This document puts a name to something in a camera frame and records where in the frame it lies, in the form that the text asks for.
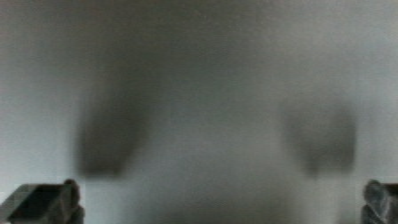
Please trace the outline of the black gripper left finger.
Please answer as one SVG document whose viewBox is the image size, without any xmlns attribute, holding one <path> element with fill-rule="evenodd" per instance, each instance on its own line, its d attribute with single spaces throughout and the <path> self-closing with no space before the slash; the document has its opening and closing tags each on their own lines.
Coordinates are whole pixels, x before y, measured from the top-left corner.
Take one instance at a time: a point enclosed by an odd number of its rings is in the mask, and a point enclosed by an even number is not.
<svg viewBox="0 0 398 224">
<path fill-rule="evenodd" d="M 24 184 L 0 204 L 0 224 L 84 224 L 81 186 Z"/>
</svg>

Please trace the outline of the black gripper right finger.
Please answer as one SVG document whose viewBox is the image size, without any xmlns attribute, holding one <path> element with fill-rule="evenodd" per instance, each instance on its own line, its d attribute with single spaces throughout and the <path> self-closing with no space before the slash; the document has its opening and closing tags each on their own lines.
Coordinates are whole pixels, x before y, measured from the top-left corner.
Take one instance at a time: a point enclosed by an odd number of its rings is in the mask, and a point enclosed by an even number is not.
<svg viewBox="0 0 398 224">
<path fill-rule="evenodd" d="M 398 184 L 372 180 L 363 197 L 361 224 L 398 224 Z"/>
</svg>

